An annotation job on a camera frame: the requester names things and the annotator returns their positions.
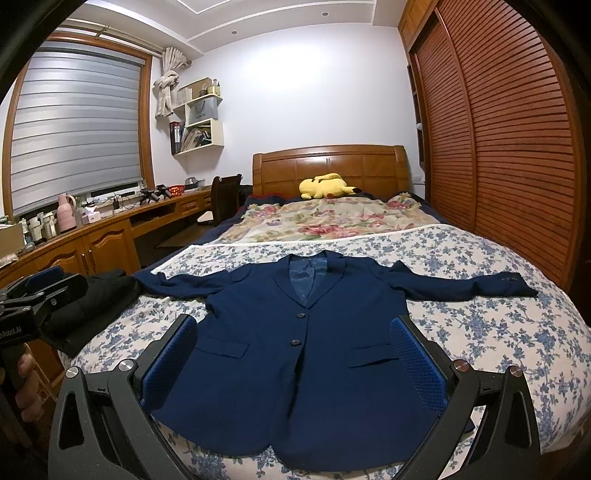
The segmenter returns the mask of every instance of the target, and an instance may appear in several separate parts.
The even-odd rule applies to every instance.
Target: tied curtain
[[[178,73],[175,69],[187,65],[187,58],[180,50],[169,47],[162,52],[163,72],[158,80],[154,82],[154,86],[159,88],[158,93],[158,108],[156,109],[156,117],[169,116],[173,113],[172,100],[170,92],[178,85]]]

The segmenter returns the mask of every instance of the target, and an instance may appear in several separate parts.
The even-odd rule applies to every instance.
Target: stuffed toy
[[[306,179],[300,183],[300,193],[304,200],[331,199],[360,192],[361,189],[348,187],[338,173],[327,173],[314,177],[314,180]]]

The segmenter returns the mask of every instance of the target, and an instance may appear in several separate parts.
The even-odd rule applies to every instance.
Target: ceiling
[[[70,17],[108,25],[189,59],[236,40],[327,23],[395,27],[406,0],[87,0]]]

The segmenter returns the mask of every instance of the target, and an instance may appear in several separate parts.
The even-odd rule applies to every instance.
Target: blazer sleeve
[[[392,288],[403,290],[411,300],[461,301],[474,296],[535,297],[538,294],[520,274],[513,272],[453,280],[418,275],[398,261],[388,271],[382,271],[381,278]]]
[[[154,275],[148,271],[140,271],[134,276],[151,294],[187,300],[218,293],[226,286],[243,280],[249,273],[250,265],[244,265],[231,272],[222,270],[202,277],[180,274],[166,278],[162,272]]]

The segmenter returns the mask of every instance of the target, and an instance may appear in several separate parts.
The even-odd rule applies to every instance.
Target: metal screw
[[[74,378],[76,375],[78,375],[78,372],[79,371],[80,371],[80,369],[78,367],[70,367],[66,371],[66,377],[68,377],[68,378]]]
[[[127,372],[128,370],[131,370],[133,367],[134,367],[134,361],[129,358],[127,360],[123,360],[119,364],[119,370],[121,370],[122,372]]]
[[[509,373],[514,377],[520,377],[521,375],[523,375],[523,370],[519,368],[517,365],[511,365],[509,367]]]
[[[466,362],[463,358],[458,358],[457,360],[453,361],[453,366],[459,372],[467,372],[470,368],[470,364]]]

